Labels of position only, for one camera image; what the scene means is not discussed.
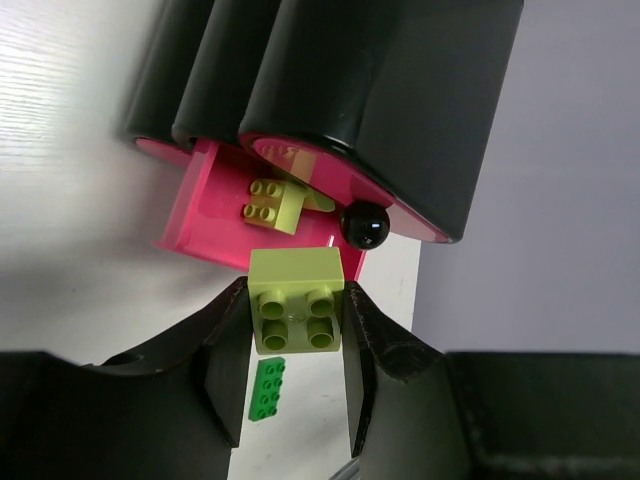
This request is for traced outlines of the pink drawer with black knob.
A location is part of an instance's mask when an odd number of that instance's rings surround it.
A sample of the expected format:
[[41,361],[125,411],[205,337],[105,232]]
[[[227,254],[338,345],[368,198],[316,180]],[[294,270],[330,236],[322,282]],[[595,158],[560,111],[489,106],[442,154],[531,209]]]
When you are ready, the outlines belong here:
[[338,154],[276,136],[257,136],[250,141],[250,148],[264,160],[344,207],[355,201],[383,207],[390,218],[390,229],[397,235],[431,243],[449,242],[449,238],[430,221]]

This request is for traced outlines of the lime green lego brick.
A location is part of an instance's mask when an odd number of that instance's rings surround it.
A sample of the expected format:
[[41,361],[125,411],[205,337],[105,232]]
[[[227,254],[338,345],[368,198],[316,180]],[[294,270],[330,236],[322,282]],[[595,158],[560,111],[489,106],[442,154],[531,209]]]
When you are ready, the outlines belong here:
[[247,286],[258,354],[340,349],[345,278],[337,248],[255,249]]
[[249,186],[249,200],[242,210],[244,221],[294,235],[305,196],[302,187],[289,181],[256,179]]

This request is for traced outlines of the black drawer housing box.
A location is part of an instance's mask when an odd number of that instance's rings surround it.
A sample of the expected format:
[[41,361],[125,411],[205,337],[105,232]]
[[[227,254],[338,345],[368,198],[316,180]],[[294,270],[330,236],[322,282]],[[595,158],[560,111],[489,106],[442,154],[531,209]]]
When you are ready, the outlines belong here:
[[123,133],[192,151],[257,136],[338,154],[465,231],[520,1],[168,1]]

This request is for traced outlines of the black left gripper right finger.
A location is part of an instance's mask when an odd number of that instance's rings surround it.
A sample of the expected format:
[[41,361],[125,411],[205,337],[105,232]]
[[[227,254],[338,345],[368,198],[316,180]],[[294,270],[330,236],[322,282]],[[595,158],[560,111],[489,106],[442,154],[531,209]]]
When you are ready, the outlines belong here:
[[365,479],[635,479],[639,359],[442,353],[342,294],[351,454]]

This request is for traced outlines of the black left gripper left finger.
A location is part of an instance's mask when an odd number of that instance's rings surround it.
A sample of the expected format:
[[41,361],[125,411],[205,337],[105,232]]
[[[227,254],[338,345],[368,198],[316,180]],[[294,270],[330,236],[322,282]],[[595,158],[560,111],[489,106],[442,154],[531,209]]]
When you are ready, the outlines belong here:
[[247,281],[100,365],[1,356],[5,479],[224,479],[250,358]]

